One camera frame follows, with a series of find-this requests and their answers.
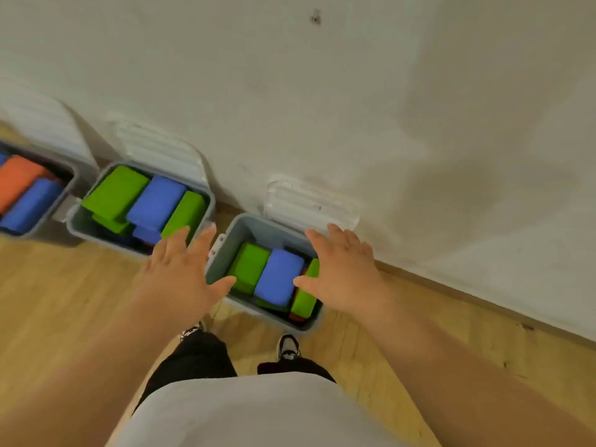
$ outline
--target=floor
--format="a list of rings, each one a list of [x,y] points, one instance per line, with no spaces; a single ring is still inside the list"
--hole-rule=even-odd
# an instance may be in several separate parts
[[[221,217],[218,225],[225,226],[231,215]],[[67,249],[5,238],[0,257],[2,413],[116,315],[139,262],[90,242]],[[596,350],[396,275],[384,277],[474,351],[596,427]],[[276,327],[226,303],[213,317],[213,331],[228,344],[239,374],[254,374],[259,362],[275,356]],[[302,339],[302,353],[401,439],[438,445],[367,333],[347,316],[325,313],[316,333]]]

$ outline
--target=orange sponge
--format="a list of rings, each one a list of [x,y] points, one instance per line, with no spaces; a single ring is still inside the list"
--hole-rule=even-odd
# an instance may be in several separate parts
[[[6,213],[36,179],[55,180],[54,175],[37,163],[12,156],[0,166],[0,214]]]

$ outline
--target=shoe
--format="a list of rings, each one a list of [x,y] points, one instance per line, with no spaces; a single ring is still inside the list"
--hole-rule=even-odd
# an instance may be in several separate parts
[[[205,331],[205,325],[203,324],[202,321],[200,321],[197,325],[194,325],[193,327],[189,328],[188,330],[181,332],[178,336],[180,338],[180,342],[182,342],[185,338],[187,338],[193,332],[196,332],[196,331],[201,331],[201,332]]]
[[[279,339],[278,360],[300,358],[300,344],[291,334],[284,334]]]

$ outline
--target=person's left hand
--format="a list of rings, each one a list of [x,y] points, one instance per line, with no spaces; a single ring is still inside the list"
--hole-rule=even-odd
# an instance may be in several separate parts
[[[187,248],[189,228],[161,240],[132,284],[131,317],[164,328],[174,336],[203,318],[234,285],[228,276],[213,285],[205,281],[205,264],[216,228],[212,225]]]

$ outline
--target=person's left arm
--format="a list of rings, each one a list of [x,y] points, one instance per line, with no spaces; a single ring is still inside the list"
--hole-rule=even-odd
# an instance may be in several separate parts
[[[227,295],[234,277],[205,283],[214,226],[187,249],[188,228],[154,248],[130,304],[70,365],[0,420],[10,446],[104,446],[154,361]]]

